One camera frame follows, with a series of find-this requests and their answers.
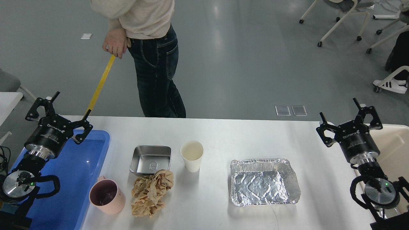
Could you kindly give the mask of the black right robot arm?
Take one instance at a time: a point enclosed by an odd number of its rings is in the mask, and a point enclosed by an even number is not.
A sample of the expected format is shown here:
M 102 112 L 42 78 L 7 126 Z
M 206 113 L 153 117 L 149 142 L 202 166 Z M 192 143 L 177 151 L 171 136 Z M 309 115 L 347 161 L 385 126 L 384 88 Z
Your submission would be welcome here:
M 322 121 L 316 131 L 327 147 L 338 143 L 350 167 L 358 170 L 359 176 L 352 180 L 350 194 L 359 206 L 371 212 L 374 217 L 371 229 L 407 230 L 408 212 L 386 217 L 385 211 L 397 208 L 401 197 L 408 200 L 408 181 L 399 177 L 392 182 L 383 172 L 377 162 L 380 150 L 370 134 L 383 125 L 374 106 L 360 104 L 356 98 L 353 101 L 358 108 L 355 119 L 336 126 L 320 112 Z

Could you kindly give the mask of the person's bare hand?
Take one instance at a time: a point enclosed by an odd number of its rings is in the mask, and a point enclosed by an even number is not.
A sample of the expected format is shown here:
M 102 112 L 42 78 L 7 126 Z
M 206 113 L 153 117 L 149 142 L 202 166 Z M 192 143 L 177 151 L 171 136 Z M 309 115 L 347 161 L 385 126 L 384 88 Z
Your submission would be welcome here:
M 116 58 L 122 59 L 127 50 L 127 34 L 123 28 L 108 31 L 102 49 Z

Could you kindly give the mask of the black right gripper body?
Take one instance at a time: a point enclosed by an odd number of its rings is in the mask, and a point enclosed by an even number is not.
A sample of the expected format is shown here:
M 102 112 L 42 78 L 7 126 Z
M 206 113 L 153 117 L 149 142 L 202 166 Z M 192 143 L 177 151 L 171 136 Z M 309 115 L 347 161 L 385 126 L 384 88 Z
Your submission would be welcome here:
M 380 150 L 370 134 L 371 125 L 349 121 L 337 126 L 336 141 L 348 162 L 357 162 L 361 158 L 377 158 Z

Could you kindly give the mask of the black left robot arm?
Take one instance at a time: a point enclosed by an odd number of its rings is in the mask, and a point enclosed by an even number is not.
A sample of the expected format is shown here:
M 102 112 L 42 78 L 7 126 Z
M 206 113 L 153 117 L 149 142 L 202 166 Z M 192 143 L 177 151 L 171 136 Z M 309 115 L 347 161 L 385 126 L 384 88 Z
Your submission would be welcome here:
M 93 128 L 87 120 L 91 109 L 75 122 L 57 114 L 53 102 L 59 94 L 56 92 L 49 99 L 38 97 L 25 116 L 27 121 L 37 120 L 38 125 L 24 144 L 26 153 L 22 160 L 9 174 L 1 176 L 1 201 L 21 202 L 13 214 L 1 212 L 2 230 L 30 228 L 32 219 L 26 215 L 34 201 L 52 197 L 60 191 L 58 176 L 43 176 L 41 170 L 50 159 L 59 156 L 69 139 L 81 144 Z

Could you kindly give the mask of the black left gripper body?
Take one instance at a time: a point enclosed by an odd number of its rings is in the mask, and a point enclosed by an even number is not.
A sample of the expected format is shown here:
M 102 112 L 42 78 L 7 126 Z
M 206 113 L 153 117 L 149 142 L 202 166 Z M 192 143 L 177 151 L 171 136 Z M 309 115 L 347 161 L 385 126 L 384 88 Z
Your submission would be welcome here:
M 25 149 L 43 159 L 57 158 L 73 136 L 73 129 L 69 129 L 71 121 L 62 117 L 43 117 L 35 131 L 25 142 Z

